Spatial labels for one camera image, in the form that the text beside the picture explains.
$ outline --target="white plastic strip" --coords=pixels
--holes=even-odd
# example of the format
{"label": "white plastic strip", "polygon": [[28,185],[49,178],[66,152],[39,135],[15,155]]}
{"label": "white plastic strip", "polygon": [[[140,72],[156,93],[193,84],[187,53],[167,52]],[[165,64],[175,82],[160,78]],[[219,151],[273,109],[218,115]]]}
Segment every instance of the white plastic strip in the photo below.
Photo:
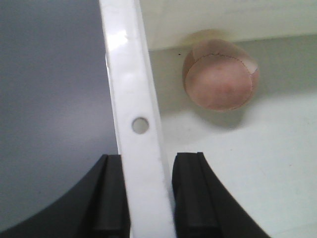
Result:
{"label": "white plastic strip", "polygon": [[174,238],[171,177],[139,2],[100,0],[100,5],[133,237]]}

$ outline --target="stitched seam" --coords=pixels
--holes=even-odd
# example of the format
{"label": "stitched seam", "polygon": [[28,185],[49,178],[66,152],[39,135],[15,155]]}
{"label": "stitched seam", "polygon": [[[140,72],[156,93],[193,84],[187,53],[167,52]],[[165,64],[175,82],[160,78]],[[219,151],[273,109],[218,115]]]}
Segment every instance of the stitched seam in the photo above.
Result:
{"label": "stitched seam", "polygon": [[249,73],[249,78],[250,78],[250,80],[251,80],[251,92],[250,92],[250,94],[248,95],[247,99],[246,99],[243,103],[241,103],[240,105],[238,105],[238,106],[236,106],[236,107],[234,107],[234,108],[230,108],[230,109],[228,109],[228,110],[237,109],[237,108],[241,107],[242,105],[244,105],[245,103],[247,103],[248,100],[251,98],[251,95],[252,95],[252,93],[253,93],[254,84],[253,84],[253,80],[252,80],[252,74],[250,73],[250,71],[248,70],[248,68],[246,67],[246,65],[242,62],[242,60],[239,60],[239,59],[237,59],[237,58],[235,58],[235,57],[232,57],[232,56],[210,53],[210,54],[208,54],[208,55],[203,55],[203,56],[201,56],[200,58],[198,58],[197,60],[195,60],[195,62],[193,63],[193,65],[189,68],[187,74],[189,73],[189,71],[191,70],[191,68],[192,68],[199,60],[201,60],[202,58],[206,58],[206,57],[208,57],[208,56],[220,56],[220,57],[231,58],[231,59],[234,59],[234,60],[240,62],[240,63],[244,66],[244,68],[245,68],[245,69],[247,70],[247,72]]}

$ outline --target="ball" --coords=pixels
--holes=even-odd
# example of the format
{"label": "ball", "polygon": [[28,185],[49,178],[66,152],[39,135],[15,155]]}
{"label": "ball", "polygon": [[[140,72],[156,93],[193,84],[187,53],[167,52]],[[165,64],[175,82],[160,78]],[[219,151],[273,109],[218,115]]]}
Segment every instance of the ball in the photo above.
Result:
{"label": "ball", "polygon": [[247,52],[220,39],[196,44],[183,64],[183,84],[191,100],[220,112],[250,101],[259,75],[257,62]]}

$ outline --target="round hole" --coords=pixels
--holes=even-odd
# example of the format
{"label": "round hole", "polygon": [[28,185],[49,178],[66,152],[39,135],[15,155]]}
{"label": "round hole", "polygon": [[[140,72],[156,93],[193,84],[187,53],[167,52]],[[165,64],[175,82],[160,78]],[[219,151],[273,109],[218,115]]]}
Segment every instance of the round hole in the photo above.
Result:
{"label": "round hole", "polygon": [[149,122],[145,118],[136,118],[132,123],[132,129],[137,134],[144,134],[149,129]]}

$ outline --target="gray wall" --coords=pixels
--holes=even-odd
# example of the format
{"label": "gray wall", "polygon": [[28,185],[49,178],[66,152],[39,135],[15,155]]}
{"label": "gray wall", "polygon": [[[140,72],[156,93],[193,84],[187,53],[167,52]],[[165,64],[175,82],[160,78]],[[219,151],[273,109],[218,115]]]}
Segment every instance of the gray wall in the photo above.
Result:
{"label": "gray wall", "polygon": [[0,4],[1,231],[117,146],[98,0]]}

